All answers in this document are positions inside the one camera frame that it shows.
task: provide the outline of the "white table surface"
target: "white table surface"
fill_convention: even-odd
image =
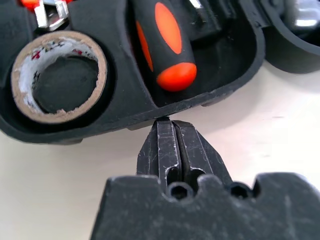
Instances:
[[[172,119],[193,123],[236,181],[251,186],[258,173],[296,172],[320,189],[320,72],[293,75],[265,63],[226,100]],[[0,239],[88,240],[106,179],[135,174],[149,130],[71,146],[0,133]]]

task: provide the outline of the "screwdriver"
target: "screwdriver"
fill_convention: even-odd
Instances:
[[[197,66],[170,1],[131,1],[142,51],[157,84],[169,92],[188,88],[197,76]]]

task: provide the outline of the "black plastic compartment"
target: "black plastic compartment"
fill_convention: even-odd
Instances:
[[[217,102],[246,84],[261,67],[265,54],[268,61],[287,72],[320,69],[320,48],[291,33],[269,0],[201,0],[209,16],[207,25],[201,29],[193,26],[195,16],[187,9],[187,1],[171,2],[191,40],[198,68],[196,81],[190,88],[169,93],[156,85],[142,55],[129,0],[76,0],[68,5],[70,23],[66,29],[84,33],[101,46],[108,61],[109,85],[84,116],[69,123],[46,125],[19,112],[10,86],[14,59],[40,34],[35,31],[35,17],[16,0],[2,1],[2,131],[29,143],[76,143],[89,136],[135,129],[162,116]]]

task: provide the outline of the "cardboard tape core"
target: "cardboard tape core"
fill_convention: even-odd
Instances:
[[[72,111],[45,113],[37,104],[33,90],[44,70],[59,57],[85,57],[98,65],[96,87],[81,106]],[[45,34],[26,45],[17,56],[11,73],[15,104],[31,120],[60,124],[85,114],[99,100],[107,80],[107,61],[99,45],[90,37],[75,31],[56,31]]]

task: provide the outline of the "black plastic tool case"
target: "black plastic tool case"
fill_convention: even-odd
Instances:
[[[156,118],[226,98],[246,84],[266,58],[291,73],[320,69],[320,39],[308,43],[281,21],[276,0],[201,0],[210,21],[195,30],[187,0],[171,0],[187,32],[198,68],[194,84],[176,93],[163,91],[148,72],[137,40],[129,0],[76,0],[68,4],[74,30],[92,37],[108,61],[108,90],[79,119],[46,125],[17,109],[10,72],[19,51],[38,35],[35,16],[17,3],[0,2],[0,128],[29,143],[69,144],[123,128],[137,129]]]

